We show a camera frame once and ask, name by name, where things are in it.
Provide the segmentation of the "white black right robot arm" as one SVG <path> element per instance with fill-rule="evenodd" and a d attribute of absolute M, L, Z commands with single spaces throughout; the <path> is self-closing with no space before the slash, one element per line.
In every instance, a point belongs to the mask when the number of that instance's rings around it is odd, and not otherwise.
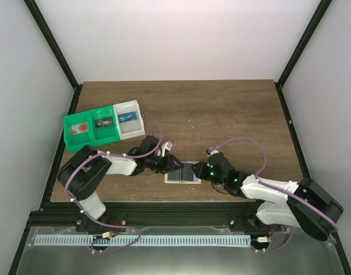
<path fill-rule="evenodd" d="M 248 227 L 259 231 L 265 225 L 302 229 L 310 237 L 325 241 L 338 230 L 343 207 L 316 181 L 278 181 L 236 170 L 222 152 L 214 150 L 205 162 L 192 165 L 197 178 L 220 185 L 233 197 L 256 199 L 256 211 L 247 215 Z"/>

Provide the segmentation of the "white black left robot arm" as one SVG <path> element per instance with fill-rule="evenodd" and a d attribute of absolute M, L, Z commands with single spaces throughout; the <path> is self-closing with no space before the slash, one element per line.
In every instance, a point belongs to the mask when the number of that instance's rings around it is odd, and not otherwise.
<path fill-rule="evenodd" d="M 109 225 L 104 203 L 96 192 L 106 175 L 137 176 L 149 169 L 156 174 L 181 170 L 184 165 L 170 153 L 173 144 L 147 135 L 139 146 L 126 154 L 112 154 L 84 146 L 57 172 L 56 179 L 83 213 L 90 215 L 89 225 L 103 231 Z"/>

